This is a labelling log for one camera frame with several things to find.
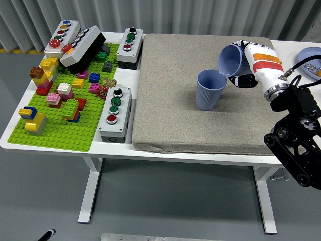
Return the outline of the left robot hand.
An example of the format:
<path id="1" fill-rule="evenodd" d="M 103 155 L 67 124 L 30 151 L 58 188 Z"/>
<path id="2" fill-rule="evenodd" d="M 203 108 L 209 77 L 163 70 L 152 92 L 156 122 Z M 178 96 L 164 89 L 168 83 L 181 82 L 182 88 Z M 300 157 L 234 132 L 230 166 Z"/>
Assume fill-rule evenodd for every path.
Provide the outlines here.
<path id="1" fill-rule="evenodd" d="M 50 229 L 46 233 L 44 233 L 38 241 L 48 241 L 54 234 L 56 233 L 55 229 Z"/>

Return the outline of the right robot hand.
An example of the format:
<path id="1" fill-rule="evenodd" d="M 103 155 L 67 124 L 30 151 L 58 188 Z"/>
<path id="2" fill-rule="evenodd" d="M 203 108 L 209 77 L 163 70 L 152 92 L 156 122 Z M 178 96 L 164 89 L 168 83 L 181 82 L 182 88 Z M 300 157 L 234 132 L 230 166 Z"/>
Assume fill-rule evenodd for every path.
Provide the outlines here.
<path id="1" fill-rule="evenodd" d="M 245 40 L 226 46 L 220 53 L 219 72 L 239 88 L 254 88 L 258 82 L 267 99 L 289 86 L 281 79 L 282 62 L 274 49 Z"/>

